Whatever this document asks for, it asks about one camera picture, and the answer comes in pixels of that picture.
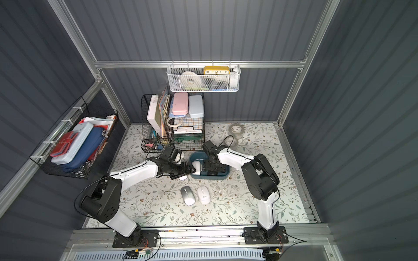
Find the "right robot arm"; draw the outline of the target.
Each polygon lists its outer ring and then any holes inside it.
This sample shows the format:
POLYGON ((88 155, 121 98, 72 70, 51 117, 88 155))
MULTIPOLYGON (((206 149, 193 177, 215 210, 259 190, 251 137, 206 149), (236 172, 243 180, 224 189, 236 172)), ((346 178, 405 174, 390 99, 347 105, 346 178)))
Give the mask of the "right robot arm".
POLYGON ((249 192, 258 200, 259 230, 266 234, 278 230, 279 223, 274 204, 280 198, 280 181, 266 156, 245 155, 226 145, 216 146, 212 141, 205 142, 202 150, 207 155, 203 168, 210 176, 225 172, 228 166, 241 171, 249 192))

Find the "teal storage box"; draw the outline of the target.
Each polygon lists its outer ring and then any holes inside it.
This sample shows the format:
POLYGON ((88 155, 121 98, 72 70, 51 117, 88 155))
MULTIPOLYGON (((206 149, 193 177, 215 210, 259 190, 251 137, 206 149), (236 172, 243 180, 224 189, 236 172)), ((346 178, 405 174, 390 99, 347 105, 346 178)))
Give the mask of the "teal storage box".
POLYGON ((189 161, 191 163, 199 162, 201 164, 200 171, 191 174, 191 177, 195 179, 224 180, 230 173, 229 166, 212 163, 204 151, 192 153, 189 161))

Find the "white rounded mouse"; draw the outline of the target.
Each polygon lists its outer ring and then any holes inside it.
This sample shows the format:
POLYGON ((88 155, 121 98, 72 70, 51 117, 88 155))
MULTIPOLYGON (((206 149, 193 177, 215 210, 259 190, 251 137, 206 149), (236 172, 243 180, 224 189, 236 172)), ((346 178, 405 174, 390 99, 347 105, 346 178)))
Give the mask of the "white rounded mouse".
POLYGON ((192 173, 192 175, 201 175, 202 172, 202 164, 200 161, 193 161, 192 166, 195 169, 195 172, 192 173))

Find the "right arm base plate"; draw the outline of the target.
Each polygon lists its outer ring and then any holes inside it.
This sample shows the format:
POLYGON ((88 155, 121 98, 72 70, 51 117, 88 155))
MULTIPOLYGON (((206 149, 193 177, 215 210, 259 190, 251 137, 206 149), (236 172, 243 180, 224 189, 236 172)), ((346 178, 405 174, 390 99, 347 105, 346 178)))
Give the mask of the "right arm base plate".
POLYGON ((262 227, 245 227, 241 236, 247 245, 273 244, 282 245, 289 243, 289 238, 284 226, 273 227, 265 230, 262 227))

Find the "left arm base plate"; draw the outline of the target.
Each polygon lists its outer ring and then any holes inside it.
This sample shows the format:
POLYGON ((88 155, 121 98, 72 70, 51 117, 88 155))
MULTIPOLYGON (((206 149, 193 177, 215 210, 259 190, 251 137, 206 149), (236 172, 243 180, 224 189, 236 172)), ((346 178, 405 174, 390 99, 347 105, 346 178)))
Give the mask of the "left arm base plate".
POLYGON ((157 246, 159 230, 157 229, 136 229, 129 237, 116 233, 112 248, 154 248, 157 246))

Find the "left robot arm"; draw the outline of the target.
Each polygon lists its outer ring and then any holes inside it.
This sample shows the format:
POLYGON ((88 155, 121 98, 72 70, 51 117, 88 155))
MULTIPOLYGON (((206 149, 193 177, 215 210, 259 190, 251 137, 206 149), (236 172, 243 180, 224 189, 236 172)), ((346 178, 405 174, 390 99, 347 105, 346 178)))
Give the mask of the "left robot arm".
POLYGON ((87 186, 78 207, 90 218, 128 238, 139 229, 139 225, 121 208, 122 193, 153 178, 178 179, 194 172, 196 168, 184 161, 182 151, 167 147, 158 156, 147 157, 138 165, 106 174, 87 186))

